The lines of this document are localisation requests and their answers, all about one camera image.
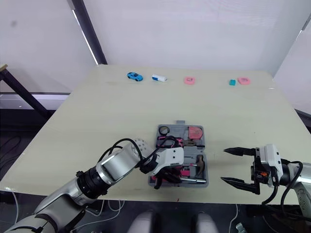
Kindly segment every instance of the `toolbox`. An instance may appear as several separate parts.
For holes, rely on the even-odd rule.
[[[207,156],[204,153],[204,129],[200,125],[186,125],[185,121],[178,120],[174,125],[158,125],[155,147],[158,148],[167,136],[174,136],[178,143],[166,141],[159,152],[166,148],[183,147],[184,163],[174,166],[180,170],[182,183],[170,183],[163,180],[161,187],[198,187],[208,186]],[[149,176],[148,184],[156,184],[156,177]]]

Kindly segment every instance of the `tool case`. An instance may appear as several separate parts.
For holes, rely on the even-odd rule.
[[[190,139],[189,131],[190,129],[199,128],[202,130],[202,136],[198,139]],[[168,128],[167,133],[163,134],[160,129]],[[170,183],[166,180],[163,180],[161,187],[198,187],[205,188],[208,186],[208,172],[207,172],[207,156],[204,153],[205,149],[205,136],[204,129],[200,125],[186,125],[185,121],[178,120],[174,125],[158,125],[158,129],[156,131],[156,142],[155,146],[159,146],[161,144],[162,137],[166,136],[174,136],[176,138],[180,138],[180,142],[185,144],[184,148],[184,164],[190,164],[190,166],[178,166],[177,169],[180,169],[182,178],[190,178],[190,179],[200,179],[206,180],[206,183],[197,183],[194,181],[182,181],[182,183]],[[159,152],[165,150],[166,148],[171,148],[172,142],[166,141],[163,145],[165,148],[160,148]],[[193,164],[199,161],[200,158],[203,158],[204,169],[199,174],[199,167],[192,166]],[[156,177],[149,176],[148,184],[152,187],[156,184]]]

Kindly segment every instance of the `white eraser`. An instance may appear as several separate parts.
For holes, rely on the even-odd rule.
[[[166,82],[166,81],[167,81],[167,78],[166,78],[166,77],[160,76],[160,75],[157,75],[157,74],[153,74],[153,75],[151,76],[151,78],[152,78],[153,80],[160,81],[160,82]]]

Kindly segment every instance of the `gray toolbox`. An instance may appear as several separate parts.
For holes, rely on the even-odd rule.
[[[202,131],[202,136],[196,132],[193,134],[193,129],[200,129]],[[156,133],[156,144],[158,147],[161,144],[161,141],[166,136],[174,136],[180,139],[180,143],[184,148],[184,165],[175,167],[180,169],[181,177],[183,179],[182,183],[170,183],[165,180],[162,182],[161,187],[198,187],[205,188],[208,186],[208,172],[207,172],[207,156],[204,153],[205,149],[205,136],[204,129],[201,125],[186,125],[185,121],[178,120],[175,125],[159,125]],[[172,145],[172,141],[166,141],[164,143],[165,148],[175,147]],[[202,165],[200,160],[204,162],[203,170],[200,169]],[[193,180],[205,180],[205,183],[198,183],[195,181],[186,181],[186,179]],[[148,184],[152,187],[156,184],[155,177],[148,177]]]

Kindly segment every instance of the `white wall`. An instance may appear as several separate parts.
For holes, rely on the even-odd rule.
[[[311,23],[294,42],[275,81],[294,108],[311,114]]]
[[[95,66],[66,0],[1,0],[0,11],[0,63],[29,91],[71,92]]]
[[[274,75],[310,0],[85,0],[109,64]]]
[[[109,64],[273,75],[311,9],[310,0],[85,4]],[[2,0],[0,9],[0,63],[31,92],[71,92],[95,65],[66,0]]]

